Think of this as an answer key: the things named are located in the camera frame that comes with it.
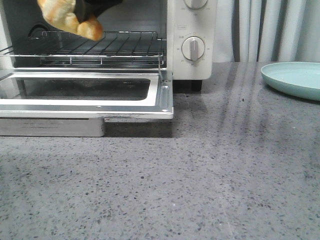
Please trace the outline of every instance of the croissant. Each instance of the croissant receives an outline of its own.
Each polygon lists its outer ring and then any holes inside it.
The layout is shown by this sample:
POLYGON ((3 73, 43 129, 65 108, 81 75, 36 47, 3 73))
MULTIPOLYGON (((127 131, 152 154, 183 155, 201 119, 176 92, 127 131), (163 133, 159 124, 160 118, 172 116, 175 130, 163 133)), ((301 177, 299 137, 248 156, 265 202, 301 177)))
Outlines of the croissant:
POLYGON ((37 2, 43 18, 53 27, 94 41, 102 38, 103 27, 93 13, 89 13, 89 16, 80 22, 75 13, 78 0, 37 0, 37 2))

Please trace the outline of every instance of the timer knob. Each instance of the timer knob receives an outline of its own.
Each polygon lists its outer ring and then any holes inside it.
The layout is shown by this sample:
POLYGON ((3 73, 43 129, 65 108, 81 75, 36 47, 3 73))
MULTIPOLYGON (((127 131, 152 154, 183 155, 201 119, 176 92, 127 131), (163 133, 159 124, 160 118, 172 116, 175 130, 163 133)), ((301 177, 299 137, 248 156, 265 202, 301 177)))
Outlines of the timer knob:
POLYGON ((206 5, 208 0, 184 0, 184 2, 191 9, 200 9, 206 5))
POLYGON ((182 53, 186 59, 195 62, 205 53, 205 43, 197 36, 189 37, 182 44, 182 53))

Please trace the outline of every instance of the oven rack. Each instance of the oven rack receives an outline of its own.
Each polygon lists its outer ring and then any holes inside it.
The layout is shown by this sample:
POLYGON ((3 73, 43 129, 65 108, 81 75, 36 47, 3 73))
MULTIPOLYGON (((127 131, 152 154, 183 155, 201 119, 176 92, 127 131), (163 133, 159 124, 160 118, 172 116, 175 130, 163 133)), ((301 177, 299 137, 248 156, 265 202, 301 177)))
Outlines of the oven rack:
POLYGON ((92 41, 64 31, 42 31, 1 49, 19 67, 28 58, 48 67, 158 68, 165 64, 166 41, 154 31, 108 31, 92 41))

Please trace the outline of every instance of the white curtain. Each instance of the white curtain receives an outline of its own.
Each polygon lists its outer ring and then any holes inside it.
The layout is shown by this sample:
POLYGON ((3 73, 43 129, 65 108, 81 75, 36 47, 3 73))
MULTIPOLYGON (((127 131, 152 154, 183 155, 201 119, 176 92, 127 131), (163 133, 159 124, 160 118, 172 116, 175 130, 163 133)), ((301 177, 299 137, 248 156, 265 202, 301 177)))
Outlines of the white curtain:
POLYGON ((320 0, 218 0, 214 62, 320 61, 320 0))

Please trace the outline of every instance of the plate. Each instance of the plate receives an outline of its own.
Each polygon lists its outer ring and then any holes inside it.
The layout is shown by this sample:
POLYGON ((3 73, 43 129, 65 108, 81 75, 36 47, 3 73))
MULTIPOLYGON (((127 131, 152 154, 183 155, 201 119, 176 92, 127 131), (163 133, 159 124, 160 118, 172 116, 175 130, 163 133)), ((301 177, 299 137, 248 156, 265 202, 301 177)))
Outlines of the plate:
POLYGON ((320 101, 320 63, 278 62, 261 69, 272 88, 299 98, 320 101))

